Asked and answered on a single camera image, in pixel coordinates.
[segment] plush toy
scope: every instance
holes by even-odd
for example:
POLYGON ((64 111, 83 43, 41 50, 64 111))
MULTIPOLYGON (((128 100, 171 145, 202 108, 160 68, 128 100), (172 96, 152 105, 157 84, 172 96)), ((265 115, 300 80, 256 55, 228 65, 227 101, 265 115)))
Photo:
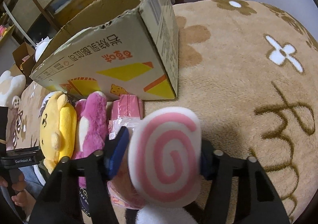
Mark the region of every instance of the plush toy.
MULTIPOLYGON (((87 99, 76 103, 78 122, 73 159, 87 157, 95 150, 104 148, 105 138, 108 134, 106 104, 107 98, 100 91, 96 91, 87 99)), ((84 177, 79 178, 79 186, 86 187, 84 177)))
POLYGON ((44 165, 52 173, 60 159, 72 157, 75 144, 76 111, 62 91, 47 101, 40 122, 40 146, 44 165))
POLYGON ((0 36, 4 36, 7 33, 7 28, 5 26, 0 26, 0 36))
POLYGON ((25 88, 25 76, 11 76, 11 72, 6 70, 0 76, 0 106, 10 109, 17 109, 20 105, 20 96, 25 88))
POLYGON ((44 52, 45 48, 47 47, 47 45, 49 44, 49 42, 52 39, 50 39, 49 37, 46 37, 45 39, 42 38, 42 41, 40 41, 39 43, 37 43, 36 47, 35 47, 35 61, 38 61, 39 58, 41 57, 42 53, 44 52))

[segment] pink and white plush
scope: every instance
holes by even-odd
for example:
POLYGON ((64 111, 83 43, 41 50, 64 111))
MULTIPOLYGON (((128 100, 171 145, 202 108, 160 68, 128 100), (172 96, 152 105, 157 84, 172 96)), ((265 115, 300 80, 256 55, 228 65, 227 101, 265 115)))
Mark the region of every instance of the pink and white plush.
MULTIPOLYGON (((108 134, 106 104, 107 98, 100 91, 76 103, 77 128, 72 159, 88 157, 95 150, 104 148, 108 134)), ((79 177, 79 186, 86 187, 84 177, 79 177)))

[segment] yellow graphic on box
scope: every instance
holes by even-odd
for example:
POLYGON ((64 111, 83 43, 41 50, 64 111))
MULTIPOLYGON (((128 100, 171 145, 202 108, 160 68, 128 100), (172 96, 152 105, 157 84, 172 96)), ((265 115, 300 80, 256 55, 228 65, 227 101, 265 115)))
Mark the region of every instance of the yellow graphic on box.
POLYGON ((124 89, 121 86, 116 86, 115 84, 112 84, 111 88, 110 88, 110 93, 117 95, 117 96, 121 96, 121 95, 127 95, 128 92, 126 91, 126 89, 124 89))
POLYGON ((54 92, 54 91, 57 90, 57 88, 56 88, 54 85, 48 86, 48 87, 46 87, 46 89, 47 89, 48 91, 51 91, 51 92, 54 92))
POLYGON ((173 99, 175 97, 166 75, 156 79, 154 82, 144 87, 143 90, 149 94, 164 97, 166 99, 173 99))
POLYGON ((68 93, 87 97, 95 91, 101 91, 96 79, 94 78, 73 78, 68 80, 67 84, 60 84, 68 93))
POLYGON ((98 71, 96 73, 109 76, 111 78, 116 78, 122 81, 129 81, 136 78, 147 71, 153 69, 152 62, 137 62, 133 64, 128 64, 125 66, 110 68, 108 70, 98 71))

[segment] small cardboard box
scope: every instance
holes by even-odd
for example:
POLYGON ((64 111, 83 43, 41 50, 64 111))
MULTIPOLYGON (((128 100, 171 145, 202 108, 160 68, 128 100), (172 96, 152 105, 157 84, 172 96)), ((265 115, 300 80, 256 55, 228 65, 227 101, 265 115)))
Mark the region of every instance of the small cardboard box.
POLYGON ((30 84, 32 82, 32 79, 30 78, 32 69, 35 65, 35 61, 34 61, 34 53, 35 50, 29 46, 26 42, 24 42, 23 44, 21 44, 13 53, 13 58, 14 61, 16 63, 16 66, 18 67, 19 71, 21 72, 21 74, 25 75, 26 78, 26 83, 30 84), (30 56, 30 58, 28 58, 25 62, 23 62, 23 58, 26 56, 30 56), (20 70, 20 65, 23 63, 22 68, 23 68, 23 72, 20 70))
POLYGON ((178 26, 170 0, 97 0, 51 40, 31 78, 82 98, 174 99, 178 26))
POLYGON ((18 68, 18 66, 14 63, 12 67, 9 69, 11 72, 11 76, 19 76, 22 74, 21 70, 18 68))

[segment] finger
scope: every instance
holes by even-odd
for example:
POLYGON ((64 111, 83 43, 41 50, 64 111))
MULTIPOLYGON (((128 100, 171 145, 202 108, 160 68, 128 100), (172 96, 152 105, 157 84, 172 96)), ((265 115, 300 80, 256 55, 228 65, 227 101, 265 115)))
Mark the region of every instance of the finger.
POLYGON ((12 185, 12 189, 18 192, 23 191, 26 188, 26 182, 22 181, 22 182, 17 182, 16 184, 12 185))
POLYGON ((19 181, 20 181, 20 182, 24 181, 24 174, 23 174, 23 173, 21 173, 21 174, 19 175, 19 181))
POLYGON ((16 203, 16 205, 17 205, 17 203, 20 203, 20 204, 23 204, 23 206, 25 206, 26 202, 27 202, 26 192, 22 191, 22 192, 18 193, 17 195, 12 196, 11 199, 12 199, 12 201, 14 201, 16 203))
POLYGON ((25 207, 26 206, 25 203, 21 203, 21 202, 15 202, 14 204, 17 205, 17 206, 20 206, 20 207, 25 207))
POLYGON ((2 176, 0 176, 0 185, 8 187, 8 182, 2 176))

